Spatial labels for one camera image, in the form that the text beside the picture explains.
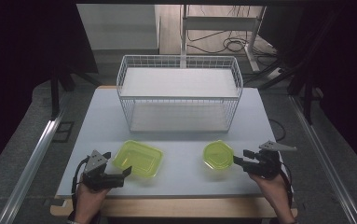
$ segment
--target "white tabletop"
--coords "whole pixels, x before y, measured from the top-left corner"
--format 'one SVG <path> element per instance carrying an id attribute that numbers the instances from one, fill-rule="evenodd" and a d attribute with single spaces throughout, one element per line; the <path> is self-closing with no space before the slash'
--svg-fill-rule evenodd
<path id="1" fill-rule="evenodd" d="M 116 89 L 97 89 L 68 161 L 56 195 L 71 195 L 77 165 L 91 154 L 112 152 L 107 174 L 121 173 L 112 159 L 123 143 L 135 140 L 163 151 L 156 176 L 130 175 L 125 186 L 110 191 L 110 197 L 198 198 L 260 194 L 258 186 L 236 164 L 225 170 L 212 170 L 202 160 L 206 145 L 225 141 L 236 156 L 243 149 L 258 151 L 268 140 L 274 141 L 268 117 L 257 89 L 244 88 L 228 133 L 130 133 Z"/>

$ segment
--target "table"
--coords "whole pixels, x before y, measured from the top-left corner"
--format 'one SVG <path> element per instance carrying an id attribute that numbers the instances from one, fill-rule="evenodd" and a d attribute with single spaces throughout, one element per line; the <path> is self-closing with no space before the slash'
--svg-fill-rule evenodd
<path id="1" fill-rule="evenodd" d="M 72 156 L 56 193 L 65 206 L 51 206 L 55 216 L 72 211 L 71 180 L 79 162 L 93 149 L 113 157 L 127 140 L 134 139 L 164 152 L 158 173 L 152 178 L 130 175 L 125 186 L 113 189 L 102 213 L 111 217 L 275 217 L 259 188 L 233 164 L 215 171 L 202 161 L 202 150 L 215 140 L 224 140 L 241 156 L 242 150 L 259 150 L 274 140 L 257 89 L 243 89 L 228 133 L 130 133 L 117 91 L 100 87 L 94 93 Z M 107 174 L 121 172 L 108 162 Z"/>

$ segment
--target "metal wire rack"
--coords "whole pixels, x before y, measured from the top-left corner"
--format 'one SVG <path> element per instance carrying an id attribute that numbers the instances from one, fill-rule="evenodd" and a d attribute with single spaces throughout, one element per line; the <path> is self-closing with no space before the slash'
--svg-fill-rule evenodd
<path id="1" fill-rule="evenodd" d="M 117 76 L 131 132 L 226 133 L 241 91 L 232 56 L 126 55 Z"/>

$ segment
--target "dark background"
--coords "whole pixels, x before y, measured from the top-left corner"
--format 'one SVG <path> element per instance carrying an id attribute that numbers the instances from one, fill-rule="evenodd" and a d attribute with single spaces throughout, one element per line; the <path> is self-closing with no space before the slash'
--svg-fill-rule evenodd
<path id="1" fill-rule="evenodd" d="M 294 46 L 319 13 L 305 13 Z M 310 70 L 324 94 L 321 106 L 357 153 L 357 2 L 344 7 L 315 58 Z M 0 153 L 27 111 L 34 87 L 53 72 L 65 73 L 66 65 L 97 72 L 75 4 L 0 0 Z"/>

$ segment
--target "metal rail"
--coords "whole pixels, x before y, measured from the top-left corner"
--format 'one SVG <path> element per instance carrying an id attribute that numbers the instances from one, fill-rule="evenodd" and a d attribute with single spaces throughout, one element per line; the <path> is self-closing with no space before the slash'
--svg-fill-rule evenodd
<path id="1" fill-rule="evenodd" d="M 320 160 L 321 166 L 323 167 L 326 176 L 328 177 L 328 180 L 333 190 L 335 191 L 335 194 L 338 197 L 344 212 L 346 213 L 347 218 L 349 219 L 350 223 L 357 224 L 357 207 L 354 200 L 351 198 L 349 191 L 338 176 L 337 171 L 330 161 L 326 150 L 324 149 L 323 144 L 321 143 L 321 140 L 315 132 L 314 128 L 307 123 L 307 120 L 302 113 L 303 108 L 301 107 L 301 104 L 294 96 L 290 96 L 290 100 L 307 136 L 309 137 L 315 154 Z"/>
<path id="2" fill-rule="evenodd" d="M 38 168 L 45 156 L 45 153 L 48 150 L 48 146 L 53 138 L 53 135 L 56 132 L 57 128 L 59 127 L 59 124 L 62 120 L 62 116 L 64 115 L 65 112 L 65 107 L 67 106 L 70 98 L 71 98 L 70 93 L 65 93 L 62 96 L 62 99 L 60 101 L 61 104 L 60 113 L 58 114 L 57 118 L 55 118 L 54 120 L 50 120 L 48 122 L 47 127 L 42 133 L 32 156 L 30 157 L 26 167 L 21 173 L 21 177 L 18 183 L 16 184 L 15 188 L 10 194 L 7 203 L 3 211 L 1 212 L 0 223 L 12 223 L 13 220 L 15 219 L 15 216 L 18 214 L 18 211 L 21 208 L 21 204 L 24 200 L 24 197 L 26 196 L 27 191 L 33 182 L 35 174 L 38 171 Z"/>

